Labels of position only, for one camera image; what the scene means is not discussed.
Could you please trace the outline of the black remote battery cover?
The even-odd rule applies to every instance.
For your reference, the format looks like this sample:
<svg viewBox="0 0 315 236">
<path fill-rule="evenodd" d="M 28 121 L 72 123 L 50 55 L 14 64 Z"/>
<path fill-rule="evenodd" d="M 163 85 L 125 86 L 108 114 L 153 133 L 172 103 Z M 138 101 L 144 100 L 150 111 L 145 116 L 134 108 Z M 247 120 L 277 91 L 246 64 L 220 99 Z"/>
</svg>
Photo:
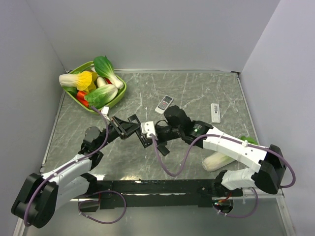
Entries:
<svg viewBox="0 0 315 236">
<path fill-rule="evenodd" d="M 163 156 L 166 156 L 170 153 L 169 149 L 166 146 L 158 146 L 157 149 Z"/>
</svg>

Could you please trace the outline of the black slim remote control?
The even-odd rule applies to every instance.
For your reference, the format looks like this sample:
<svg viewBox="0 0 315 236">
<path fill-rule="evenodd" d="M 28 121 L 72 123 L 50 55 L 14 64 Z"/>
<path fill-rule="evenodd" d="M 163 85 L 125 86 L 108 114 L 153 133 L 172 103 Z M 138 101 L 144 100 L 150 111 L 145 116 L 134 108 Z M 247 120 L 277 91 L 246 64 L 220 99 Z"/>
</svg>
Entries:
<svg viewBox="0 0 315 236">
<path fill-rule="evenodd" d="M 140 120 L 139 120 L 139 118 L 137 117 L 136 114 L 133 114 L 133 115 L 129 116 L 127 119 L 128 119 L 129 122 L 133 122 L 133 123 L 137 123 L 137 124 L 141 125 L 141 122 L 140 122 Z M 152 145 L 152 143 L 153 143 L 152 140 L 146 138 L 146 136 L 144 134 L 142 134 L 141 128 L 137 129 L 136 135 L 137 135 L 139 141 L 141 142 L 143 148 L 147 148 L 150 145 Z"/>
</svg>

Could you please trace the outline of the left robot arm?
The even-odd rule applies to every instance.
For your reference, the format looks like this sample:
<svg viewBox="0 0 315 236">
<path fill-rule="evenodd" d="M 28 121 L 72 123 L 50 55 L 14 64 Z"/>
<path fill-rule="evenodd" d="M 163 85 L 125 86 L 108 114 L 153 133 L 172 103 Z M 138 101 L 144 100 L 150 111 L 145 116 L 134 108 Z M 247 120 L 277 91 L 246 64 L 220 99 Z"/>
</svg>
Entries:
<svg viewBox="0 0 315 236">
<path fill-rule="evenodd" d="M 74 158 L 55 170 L 44 174 L 33 173 L 26 178 L 11 213 L 26 219 L 29 225 L 42 228 L 55 210 L 71 199 L 81 195 L 99 197 L 104 192 L 111 192 L 111 184 L 103 186 L 89 173 L 103 157 L 100 146 L 117 138 L 126 139 L 138 132 L 140 126 L 137 115 L 132 115 L 127 121 L 112 117 L 108 128 L 103 130 L 95 126 L 88 128 L 81 149 Z"/>
</svg>

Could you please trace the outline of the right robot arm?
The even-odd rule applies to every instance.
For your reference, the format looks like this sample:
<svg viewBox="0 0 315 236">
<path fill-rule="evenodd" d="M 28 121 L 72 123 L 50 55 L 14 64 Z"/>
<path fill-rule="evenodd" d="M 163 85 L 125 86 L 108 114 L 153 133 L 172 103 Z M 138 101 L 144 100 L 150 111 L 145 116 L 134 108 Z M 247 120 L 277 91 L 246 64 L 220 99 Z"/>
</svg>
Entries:
<svg viewBox="0 0 315 236">
<path fill-rule="evenodd" d="M 221 196 L 240 188 L 257 187 L 277 194 L 287 168 L 281 149 L 276 145 L 258 146 L 220 131 L 211 124 L 191 120 L 184 110 L 171 106 L 164 112 L 166 126 L 155 125 L 149 133 L 156 145 L 177 138 L 190 147 L 216 151 L 246 166 L 242 170 L 224 170 L 216 177 L 215 190 Z"/>
</svg>

